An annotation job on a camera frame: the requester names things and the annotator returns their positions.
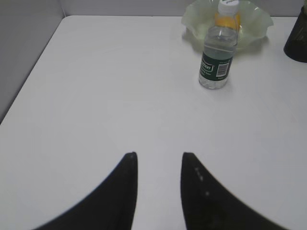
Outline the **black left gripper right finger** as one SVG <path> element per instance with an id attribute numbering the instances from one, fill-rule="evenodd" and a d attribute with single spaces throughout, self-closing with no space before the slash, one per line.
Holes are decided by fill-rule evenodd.
<path id="1" fill-rule="evenodd" d="M 304 230 L 307 155 L 185 152 L 181 203 L 189 230 Z"/>

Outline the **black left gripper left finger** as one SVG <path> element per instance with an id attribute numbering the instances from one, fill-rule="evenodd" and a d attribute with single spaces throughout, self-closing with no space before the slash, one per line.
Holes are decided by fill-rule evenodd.
<path id="1" fill-rule="evenodd" d="M 88 196 L 40 230 L 130 230 L 137 203 L 138 158 L 127 153 Z"/>

